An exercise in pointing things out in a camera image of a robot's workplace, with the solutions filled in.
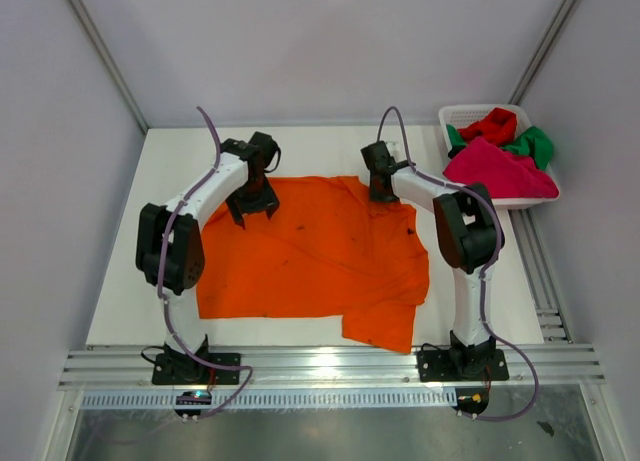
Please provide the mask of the black t shirt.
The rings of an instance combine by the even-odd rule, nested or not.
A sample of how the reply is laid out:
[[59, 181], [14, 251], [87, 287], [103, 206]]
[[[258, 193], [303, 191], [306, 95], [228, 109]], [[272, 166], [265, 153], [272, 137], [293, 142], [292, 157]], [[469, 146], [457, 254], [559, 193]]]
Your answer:
[[449, 152], [448, 152], [448, 158], [449, 159], [453, 159], [455, 158], [460, 152], [462, 151], [462, 148], [458, 149], [458, 148], [452, 148]]

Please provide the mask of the left frame post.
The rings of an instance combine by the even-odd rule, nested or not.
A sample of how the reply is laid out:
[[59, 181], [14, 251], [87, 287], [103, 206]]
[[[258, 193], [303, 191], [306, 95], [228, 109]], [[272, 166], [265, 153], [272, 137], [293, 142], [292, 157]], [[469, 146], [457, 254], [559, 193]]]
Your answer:
[[97, 59], [113, 83], [126, 109], [135, 120], [138, 129], [143, 135], [146, 135], [150, 129], [149, 123], [139, 107], [139, 104], [135, 100], [128, 83], [104, 41], [103, 36], [101, 35], [97, 24], [93, 20], [86, 4], [83, 0], [65, 0], [65, 2], [79, 23], [84, 35], [97, 56]]

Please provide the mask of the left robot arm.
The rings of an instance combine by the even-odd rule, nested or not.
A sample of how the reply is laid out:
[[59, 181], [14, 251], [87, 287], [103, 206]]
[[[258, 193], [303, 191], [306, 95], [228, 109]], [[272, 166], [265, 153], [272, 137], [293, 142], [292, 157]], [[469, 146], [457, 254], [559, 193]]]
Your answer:
[[201, 179], [165, 205], [142, 208], [135, 265], [155, 287], [167, 328], [153, 362], [153, 384], [203, 384], [212, 371], [229, 371], [231, 381], [238, 383], [239, 356], [210, 354], [199, 315], [196, 286], [206, 266], [201, 232], [219, 207], [227, 208], [238, 226], [247, 215], [272, 217], [279, 200], [267, 175], [280, 157], [276, 141], [261, 132], [249, 141], [218, 142], [214, 161]]

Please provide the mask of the orange t shirt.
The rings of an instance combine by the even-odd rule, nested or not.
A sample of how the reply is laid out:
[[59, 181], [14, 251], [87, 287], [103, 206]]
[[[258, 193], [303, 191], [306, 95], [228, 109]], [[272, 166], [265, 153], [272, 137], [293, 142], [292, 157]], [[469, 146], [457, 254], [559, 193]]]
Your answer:
[[219, 207], [201, 233], [203, 319], [338, 316], [342, 335], [407, 353], [428, 294], [416, 209], [376, 203], [355, 176], [275, 178], [272, 217]]

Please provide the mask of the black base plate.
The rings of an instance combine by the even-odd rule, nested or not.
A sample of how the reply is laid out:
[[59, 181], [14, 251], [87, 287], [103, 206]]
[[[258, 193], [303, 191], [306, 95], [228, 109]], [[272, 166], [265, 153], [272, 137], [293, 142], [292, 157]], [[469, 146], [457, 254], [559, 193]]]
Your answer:
[[169, 351], [156, 356], [151, 383], [159, 386], [238, 386], [240, 374], [238, 370], [210, 368], [184, 353]]
[[448, 349], [423, 344], [416, 352], [421, 382], [507, 381], [509, 370], [502, 350], [497, 348]]

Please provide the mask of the controller board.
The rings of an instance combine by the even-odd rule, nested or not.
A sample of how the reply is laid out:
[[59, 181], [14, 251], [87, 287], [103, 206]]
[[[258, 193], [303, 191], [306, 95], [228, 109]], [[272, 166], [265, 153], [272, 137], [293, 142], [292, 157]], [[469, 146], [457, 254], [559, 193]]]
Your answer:
[[489, 390], [487, 388], [456, 388], [454, 410], [460, 416], [479, 416], [487, 409], [489, 399]]
[[173, 407], [182, 418], [200, 416], [212, 407], [212, 396], [204, 390], [184, 391], [177, 394]]

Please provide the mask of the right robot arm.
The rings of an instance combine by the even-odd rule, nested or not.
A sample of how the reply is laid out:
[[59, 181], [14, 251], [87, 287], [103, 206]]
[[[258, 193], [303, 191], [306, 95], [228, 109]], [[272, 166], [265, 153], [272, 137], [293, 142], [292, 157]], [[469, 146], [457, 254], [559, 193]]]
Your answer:
[[487, 327], [486, 307], [493, 264], [504, 245], [488, 190], [458, 186], [426, 175], [408, 160], [399, 162], [376, 141], [361, 149], [374, 202], [408, 200], [434, 215], [440, 254], [453, 271], [455, 318], [447, 350], [419, 356], [423, 381], [503, 381], [509, 378], [504, 353]]

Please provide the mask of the white plastic basket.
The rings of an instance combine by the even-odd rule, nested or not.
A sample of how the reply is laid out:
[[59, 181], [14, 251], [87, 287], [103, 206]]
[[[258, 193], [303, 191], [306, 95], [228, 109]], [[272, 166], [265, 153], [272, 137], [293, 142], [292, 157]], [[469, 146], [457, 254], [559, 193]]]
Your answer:
[[[446, 125], [452, 125], [457, 130], [468, 127], [472, 123], [484, 118], [496, 107], [512, 111], [517, 115], [517, 128], [516, 128], [515, 138], [521, 135], [526, 129], [530, 128], [531, 126], [534, 126], [529, 121], [525, 111], [516, 105], [475, 104], [475, 105], [445, 106], [439, 110], [438, 116], [439, 116], [439, 120], [442, 128], [443, 136], [445, 139], [445, 143], [448, 148], [448, 152], [451, 149], [451, 142], [449, 140], [448, 134], [446, 133]], [[553, 177], [551, 176], [549, 166], [544, 172], [548, 174], [554, 181]], [[501, 207], [505, 209], [526, 209], [535, 204], [553, 201], [557, 199], [559, 196], [560, 194], [556, 198], [552, 198], [552, 199], [545, 199], [545, 198], [542, 198], [542, 199], [531, 199], [531, 198], [493, 199], [492, 197], [491, 198], [495, 207]]]

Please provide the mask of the right frame post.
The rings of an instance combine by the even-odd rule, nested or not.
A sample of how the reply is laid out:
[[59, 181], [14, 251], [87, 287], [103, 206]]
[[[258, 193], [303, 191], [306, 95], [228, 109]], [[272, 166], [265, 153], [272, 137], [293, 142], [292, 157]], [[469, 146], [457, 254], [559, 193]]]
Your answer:
[[561, 0], [537, 43], [524, 72], [509, 97], [509, 104], [520, 105], [531, 90], [534, 81], [550, 59], [564, 30], [578, 10], [582, 0]]

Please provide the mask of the frame post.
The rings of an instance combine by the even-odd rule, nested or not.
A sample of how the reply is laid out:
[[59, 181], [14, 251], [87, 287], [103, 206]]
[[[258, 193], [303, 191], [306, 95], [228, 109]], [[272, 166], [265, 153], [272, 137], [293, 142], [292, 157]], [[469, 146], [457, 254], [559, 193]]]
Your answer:
[[537, 43], [524, 72], [509, 97], [509, 104], [520, 105], [531, 90], [534, 81], [550, 59], [564, 30], [578, 10], [582, 0], [561, 0]]
[[138, 129], [143, 135], [146, 135], [150, 129], [149, 123], [139, 107], [139, 104], [135, 100], [128, 83], [104, 41], [103, 36], [101, 35], [97, 24], [93, 20], [86, 4], [83, 0], [65, 0], [65, 2], [79, 23], [84, 35], [97, 56], [97, 59], [113, 83], [126, 109], [135, 120]]

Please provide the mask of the green t shirt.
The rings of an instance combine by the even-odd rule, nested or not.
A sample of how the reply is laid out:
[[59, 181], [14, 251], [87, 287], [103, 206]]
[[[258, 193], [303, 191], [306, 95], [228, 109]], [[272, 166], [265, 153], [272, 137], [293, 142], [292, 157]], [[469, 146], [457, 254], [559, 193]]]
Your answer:
[[[452, 125], [446, 125], [446, 133], [451, 142], [451, 149], [462, 148], [463, 150], [467, 146], [467, 142], [461, 138], [458, 130]], [[513, 155], [530, 157], [536, 167], [542, 171], [548, 168], [554, 155], [552, 141], [536, 126], [531, 126], [526, 129], [521, 135], [517, 136], [512, 143], [500, 146], [500, 149]]]

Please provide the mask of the aluminium front rail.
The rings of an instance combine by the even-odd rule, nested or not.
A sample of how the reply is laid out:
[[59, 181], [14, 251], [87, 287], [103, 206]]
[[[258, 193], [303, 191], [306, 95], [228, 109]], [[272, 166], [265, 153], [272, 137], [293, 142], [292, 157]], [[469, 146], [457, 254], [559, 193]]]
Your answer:
[[[394, 387], [420, 384], [414, 354], [367, 347], [228, 347], [253, 368], [251, 388]], [[71, 351], [58, 388], [117, 389], [151, 385], [153, 365], [141, 348]], [[604, 369], [588, 344], [539, 344], [523, 348], [542, 385], [603, 384]]]

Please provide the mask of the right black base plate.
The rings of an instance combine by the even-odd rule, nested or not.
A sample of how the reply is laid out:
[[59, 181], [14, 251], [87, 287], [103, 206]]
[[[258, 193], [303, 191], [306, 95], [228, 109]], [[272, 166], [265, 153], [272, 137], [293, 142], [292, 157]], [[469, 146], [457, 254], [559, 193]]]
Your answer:
[[423, 344], [416, 352], [421, 382], [507, 381], [509, 370], [502, 350], [497, 348], [448, 349]]

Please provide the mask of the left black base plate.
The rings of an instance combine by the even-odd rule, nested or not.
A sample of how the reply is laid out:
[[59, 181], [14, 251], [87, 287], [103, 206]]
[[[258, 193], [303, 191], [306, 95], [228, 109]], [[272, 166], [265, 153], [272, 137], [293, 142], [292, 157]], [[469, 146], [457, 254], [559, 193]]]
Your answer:
[[238, 370], [210, 368], [184, 353], [169, 351], [156, 356], [151, 383], [159, 386], [238, 386], [240, 374]]

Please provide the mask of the red t shirt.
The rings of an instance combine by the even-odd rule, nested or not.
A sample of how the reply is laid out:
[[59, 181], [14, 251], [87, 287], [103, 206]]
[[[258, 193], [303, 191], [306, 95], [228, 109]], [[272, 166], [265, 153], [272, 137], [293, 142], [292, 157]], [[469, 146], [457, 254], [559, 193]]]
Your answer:
[[509, 110], [496, 107], [489, 114], [468, 127], [458, 130], [465, 142], [477, 137], [484, 138], [494, 146], [504, 146], [515, 140], [517, 115]]

